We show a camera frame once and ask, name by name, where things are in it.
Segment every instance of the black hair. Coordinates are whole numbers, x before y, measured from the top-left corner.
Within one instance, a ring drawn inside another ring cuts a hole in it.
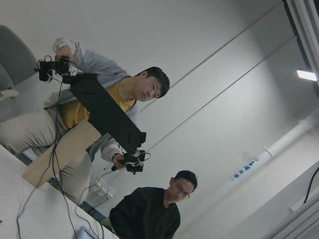
[[[175,180],[179,179],[179,178],[183,178],[188,180],[189,182],[191,182],[194,185],[194,190],[197,188],[197,177],[196,175],[189,171],[189,170],[183,170],[183,171],[179,171],[176,176],[174,177]]]
[[[152,66],[152,67],[147,68],[144,71],[148,72],[148,77],[154,76],[155,78],[157,78],[159,80],[159,83],[161,84],[161,94],[160,94],[160,96],[158,98],[161,98],[164,95],[166,95],[166,93],[169,90],[169,78],[161,70],[161,68],[156,67],[156,66]]]

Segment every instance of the wooden board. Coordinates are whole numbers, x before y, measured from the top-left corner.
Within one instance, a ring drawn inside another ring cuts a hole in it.
[[[100,137],[101,134],[88,122],[88,117],[65,134],[57,145],[56,156],[53,157],[56,174],[58,174],[59,167],[64,168]],[[53,147],[54,145],[48,148],[24,171],[23,177],[35,187],[40,187],[54,176],[50,160]]]

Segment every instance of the beige pants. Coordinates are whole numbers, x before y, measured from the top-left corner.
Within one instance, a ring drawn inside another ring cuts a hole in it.
[[[28,148],[52,145],[67,131],[59,115],[55,123],[56,111],[40,110],[0,123],[0,144],[16,156]],[[88,189],[82,191],[89,186],[91,169],[91,157],[84,151],[61,170],[63,192],[76,204],[87,197]]]

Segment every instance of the yellow shirt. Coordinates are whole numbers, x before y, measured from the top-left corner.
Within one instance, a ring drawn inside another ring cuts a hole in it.
[[[123,99],[119,93],[120,85],[121,81],[107,87],[106,91],[121,107],[121,109],[126,112],[135,104],[136,100],[126,101]],[[79,101],[71,101],[69,103],[60,105],[59,113],[67,129],[73,128],[90,114]]]

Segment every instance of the gray chair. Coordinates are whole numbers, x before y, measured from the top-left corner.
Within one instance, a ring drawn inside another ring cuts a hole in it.
[[[28,79],[37,60],[26,44],[8,27],[0,25],[0,91]]]

